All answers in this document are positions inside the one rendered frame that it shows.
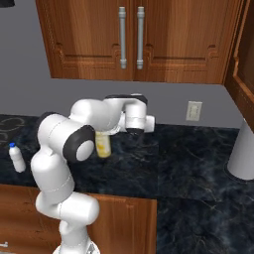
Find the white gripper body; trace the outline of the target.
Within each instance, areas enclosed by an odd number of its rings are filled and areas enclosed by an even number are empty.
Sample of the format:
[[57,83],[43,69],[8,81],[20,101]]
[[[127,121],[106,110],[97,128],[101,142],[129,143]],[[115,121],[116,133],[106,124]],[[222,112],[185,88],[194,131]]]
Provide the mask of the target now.
[[152,115],[146,116],[145,133],[152,133],[155,130],[156,119]]

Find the yellow drink bottle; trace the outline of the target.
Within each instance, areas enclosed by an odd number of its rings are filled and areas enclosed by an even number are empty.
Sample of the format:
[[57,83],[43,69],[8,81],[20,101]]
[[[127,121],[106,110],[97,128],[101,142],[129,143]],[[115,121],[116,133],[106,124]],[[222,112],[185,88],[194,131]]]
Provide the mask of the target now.
[[100,132],[95,133],[96,152],[100,158],[107,158],[111,155],[110,137]]

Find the white tapered cylinder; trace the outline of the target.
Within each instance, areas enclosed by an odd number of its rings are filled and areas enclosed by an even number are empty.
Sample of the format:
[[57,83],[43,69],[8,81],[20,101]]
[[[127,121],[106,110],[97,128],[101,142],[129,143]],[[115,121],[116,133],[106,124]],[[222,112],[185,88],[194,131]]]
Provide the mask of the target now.
[[254,133],[246,120],[242,122],[227,170],[237,179],[254,181]]

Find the wooden base cupboard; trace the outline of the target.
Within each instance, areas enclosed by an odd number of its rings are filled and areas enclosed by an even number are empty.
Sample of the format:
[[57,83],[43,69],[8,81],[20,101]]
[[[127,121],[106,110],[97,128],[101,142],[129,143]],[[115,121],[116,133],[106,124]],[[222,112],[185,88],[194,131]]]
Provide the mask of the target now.
[[[0,252],[53,254],[61,244],[59,222],[36,211],[39,190],[0,185]],[[101,254],[156,254],[157,202],[154,199],[96,196],[99,216],[87,227]]]

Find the white bottle with blue cap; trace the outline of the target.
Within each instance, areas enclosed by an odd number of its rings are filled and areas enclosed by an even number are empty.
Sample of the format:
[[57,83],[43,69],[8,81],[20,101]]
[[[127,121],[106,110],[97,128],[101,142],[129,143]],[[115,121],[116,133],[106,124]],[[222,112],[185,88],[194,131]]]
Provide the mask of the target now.
[[26,164],[23,159],[21,150],[16,146],[15,143],[9,144],[9,155],[13,162],[15,171],[18,173],[23,173],[26,170]]

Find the black hob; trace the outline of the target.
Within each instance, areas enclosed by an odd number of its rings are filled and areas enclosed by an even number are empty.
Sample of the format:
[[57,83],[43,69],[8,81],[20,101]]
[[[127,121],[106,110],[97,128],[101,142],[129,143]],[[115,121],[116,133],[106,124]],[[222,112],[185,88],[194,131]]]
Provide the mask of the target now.
[[0,114],[0,147],[12,142],[24,127],[34,124],[37,117]]

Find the white wall socket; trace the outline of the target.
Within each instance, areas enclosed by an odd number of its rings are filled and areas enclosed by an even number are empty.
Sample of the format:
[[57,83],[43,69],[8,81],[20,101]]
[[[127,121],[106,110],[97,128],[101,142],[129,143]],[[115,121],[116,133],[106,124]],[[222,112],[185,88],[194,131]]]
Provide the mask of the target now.
[[187,121],[198,121],[200,117],[202,103],[196,101],[190,101],[188,103],[188,110],[187,110]]

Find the wooden wall cupboard door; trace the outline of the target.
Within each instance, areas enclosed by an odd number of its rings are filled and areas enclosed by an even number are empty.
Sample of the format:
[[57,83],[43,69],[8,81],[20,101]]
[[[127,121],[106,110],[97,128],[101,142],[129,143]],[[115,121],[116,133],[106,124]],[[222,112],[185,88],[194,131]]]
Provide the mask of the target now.
[[[133,0],[36,0],[52,78],[130,80]],[[125,7],[127,67],[120,65],[119,7]]]
[[221,84],[243,0],[135,0],[145,11],[137,81]]

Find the wooden corner wall cupboard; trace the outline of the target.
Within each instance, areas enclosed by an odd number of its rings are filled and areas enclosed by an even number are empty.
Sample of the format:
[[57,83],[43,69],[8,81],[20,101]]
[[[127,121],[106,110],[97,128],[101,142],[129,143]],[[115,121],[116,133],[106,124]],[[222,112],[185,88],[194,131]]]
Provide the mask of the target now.
[[243,0],[224,86],[254,133],[254,0]]

